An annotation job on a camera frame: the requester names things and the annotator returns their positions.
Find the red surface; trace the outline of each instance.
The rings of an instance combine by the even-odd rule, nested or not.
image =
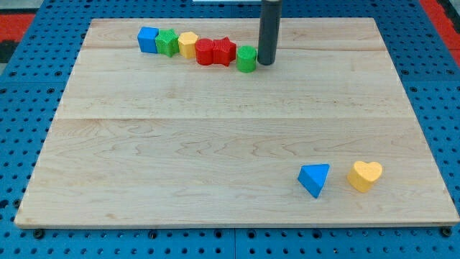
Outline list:
[[[213,63],[214,42],[211,39],[199,39],[195,43],[196,62],[200,65],[210,65]]]
[[[222,40],[214,40],[214,64],[229,66],[236,58],[236,44],[228,37]]]
[[[460,35],[455,31],[452,21],[446,16],[444,8],[436,0],[420,0],[420,3],[451,51],[457,65],[460,66]]]
[[[0,42],[20,42],[34,17],[35,14],[0,14]]]

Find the green hexagon block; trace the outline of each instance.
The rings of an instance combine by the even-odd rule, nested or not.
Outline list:
[[[158,53],[165,54],[168,57],[179,53],[178,38],[173,29],[161,29],[155,38]]]

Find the toy block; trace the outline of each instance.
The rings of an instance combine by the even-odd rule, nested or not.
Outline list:
[[[377,162],[357,161],[353,164],[346,179],[356,190],[365,193],[375,185],[382,172],[383,167]]]
[[[184,58],[194,58],[196,56],[195,43],[198,35],[193,32],[184,32],[179,36],[179,52]]]
[[[236,68],[243,73],[251,73],[256,69],[257,51],[252,46],[239,47],[236,52]]]
[[[297,180],[307,189],[307,191],[318,198],[329,172],[329,164],[304,165],[300,169]]]
[[[231,42],[228,37],[222,40],[214,40],[214,64],[229,66],[230,62],[236,58],[236,44]]]
[[[155,38],[158,35],[157,28],[142,27],[137,35],[137,42],[143,53],[158,53]]]
[[[155,38],[158,53],[165,54],[170,58],[174,56],[179,52],[178,38],[173,29],[161,29]]]
[[[200,65],[210,65],[214,61],[214,41],[204,38],[196,41],[196,62]]]

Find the yellow heart block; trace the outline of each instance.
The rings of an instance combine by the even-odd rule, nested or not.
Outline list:
[[[357,161],[346,176],[348,182],[362,193],[368,192],[383,172],[383,167],[377,162],[366,163]]]

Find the blue block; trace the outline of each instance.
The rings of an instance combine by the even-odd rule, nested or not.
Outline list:
[[[158,53],[155,38],[158,35],[158,28],[142,27],[137,35],[139,47],[143,53]]]
[[[328,164],[304,165],[300,169],[297,180],[310,194],[318,198],[329,172]]]

